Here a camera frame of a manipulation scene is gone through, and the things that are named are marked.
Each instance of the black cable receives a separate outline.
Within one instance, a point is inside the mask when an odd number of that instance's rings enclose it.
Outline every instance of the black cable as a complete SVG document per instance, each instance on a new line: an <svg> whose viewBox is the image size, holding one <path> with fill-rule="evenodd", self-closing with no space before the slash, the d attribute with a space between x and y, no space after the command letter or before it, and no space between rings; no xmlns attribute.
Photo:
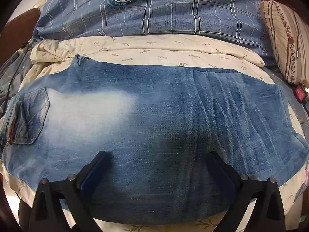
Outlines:
<svg viewBox="0 0 309 232"><path fill-rule="evenodd" d="M296 23L296 26L297 26L297 46L296 46L296 58L299 57L299 47L298 47L298 44L299 44L299 28L298 28L298 23L296 21L296 16L295 16L295 11L293 10L293 14L294 14L294 20L295 20L295 23Z"/></svg>
<svg viewBox="0 0 309 232"><path fill-rule="evenodd" d="M18 67L17 67L17 69L16 69L14 75L13 75L12 78L11 78L11 81L10 81L10 84L9 84L9 88L8 88L8 90L7 90L7 97L6 97L6 99L5 99L5 104L4 104L4 109L3 109L3 115L5 114L5 111L7 110L7 101L9 100L10 87L11 87L11 85L12 85L12 82L13 82L13 80L14 80L16 74L17 74L17 71L18 71L19 68L20 68L21 63L23 62L25 56L27 55L28 49L29 49L29 43L27 43L27 45L26 45L26 47L25 47L25 54L24 54L23 58L21 59L21 61L20 61L19 65L18 65Z"/></svg>
<svg viewBox="0 0 309 232"><path fill-rule="evenodd" d="M14 191L14 192L15 192L15 191ZM15 192L15 193L16 193L16 192ZM16 195L17 195L18 199L21 200L20 196L19 196L17 193L16 193Z"/></svg>

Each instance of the cushion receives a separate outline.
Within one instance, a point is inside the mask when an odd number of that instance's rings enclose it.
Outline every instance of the cushion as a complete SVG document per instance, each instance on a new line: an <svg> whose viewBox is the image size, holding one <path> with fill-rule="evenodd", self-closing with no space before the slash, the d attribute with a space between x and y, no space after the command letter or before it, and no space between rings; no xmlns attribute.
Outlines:
<svg viewBox="0 0 309 232"><path fill-rule="evenodd" d="M39 16L39 9L30 9L5 25L0 34L0 67L21 47L22 43L32 38L32 32Z"/></svg>
<svg viewBox="0 0 309 232"><path fill-rule="evenodd" d="M295 11L272 0L262 1L260 11L281 73L290 84L309 87L308 25Z"/></svg>

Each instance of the blue jeans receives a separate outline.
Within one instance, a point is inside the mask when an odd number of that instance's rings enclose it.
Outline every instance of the blue jeans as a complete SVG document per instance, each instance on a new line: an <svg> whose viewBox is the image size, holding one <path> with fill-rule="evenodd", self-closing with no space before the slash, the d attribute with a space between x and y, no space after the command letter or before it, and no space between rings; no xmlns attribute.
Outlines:
<svg viewBox="0 0 309 232"><path fill-rule="evenodd" d="M0 138L5 167L33 190L43 177L65 179L98 151L110 152L111 166L86 205L95 218L127 224L225 210L205 165L210 151L238 173L274 176L279 185L308 157L275 84L234 70L123 66L79 55L10 101Z"/></svg>

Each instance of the blanket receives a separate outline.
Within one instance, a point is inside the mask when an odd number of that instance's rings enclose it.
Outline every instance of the blanket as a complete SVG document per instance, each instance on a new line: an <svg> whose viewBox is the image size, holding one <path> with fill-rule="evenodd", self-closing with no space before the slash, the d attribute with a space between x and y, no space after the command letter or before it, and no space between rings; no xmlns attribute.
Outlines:
<svg viewBox="0 0 309 232"><path fill-rule="evenodd" d="M261 0L47 0L34 39L183 33L213 37L275 64Z"/></svg>

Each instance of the blue fabric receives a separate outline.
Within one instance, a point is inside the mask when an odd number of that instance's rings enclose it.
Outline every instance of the blue fabric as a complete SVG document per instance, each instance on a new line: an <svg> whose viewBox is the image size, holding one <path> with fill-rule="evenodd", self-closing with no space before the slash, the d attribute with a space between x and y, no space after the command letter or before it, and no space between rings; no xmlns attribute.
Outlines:
<svg viewBox="0 0 309 232"><path fill-rule="evenodd" d="M217 151L238 173L282 185L308 144L279 86L235 70L123 66L76 56L25 86L0 131L8 172L36 190L78 173L100 150L111 166L87 204L104 221L191 221L228 207L205 165Z"/></svg>
<svg viewBox="0 0 309 232"><path fill-rule="evenodd" d="M275 64L261 0L47 0L34 39L156 33L203 35L239 44Z"/></svg>

